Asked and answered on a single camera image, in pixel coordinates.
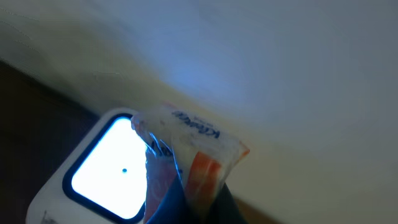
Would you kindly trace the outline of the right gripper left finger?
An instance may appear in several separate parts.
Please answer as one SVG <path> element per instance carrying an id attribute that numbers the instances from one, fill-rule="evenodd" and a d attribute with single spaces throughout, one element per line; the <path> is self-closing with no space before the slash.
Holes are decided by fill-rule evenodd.
<path id="1" fill-rule="evenodd" d="M 147 224 L 198 224 L 199 219 L 188 206 L 180 179 L 176 177 Z"/>

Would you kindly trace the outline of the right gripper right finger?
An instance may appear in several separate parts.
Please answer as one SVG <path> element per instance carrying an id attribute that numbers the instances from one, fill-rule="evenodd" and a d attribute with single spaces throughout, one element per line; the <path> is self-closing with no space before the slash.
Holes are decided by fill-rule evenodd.
<path id="1" fill-rule="evenodd" d="M 226 184 L 215 201 L 214 221 L 217 224 L 247 224 Z"/>

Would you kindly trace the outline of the orange tissue pack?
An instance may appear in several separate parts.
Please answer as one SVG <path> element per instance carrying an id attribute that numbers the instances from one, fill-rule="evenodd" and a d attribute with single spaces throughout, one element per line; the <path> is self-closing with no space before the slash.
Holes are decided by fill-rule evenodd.
<path id="1" fill-rule="evenodd" d="M 189 209 L 204 220 L 233 167 L 250 152 L 211 121 L 172 106 L 141 111 L 131 126 L 147 146 L 145 223 L 174 180 L 180 182 Z"/>

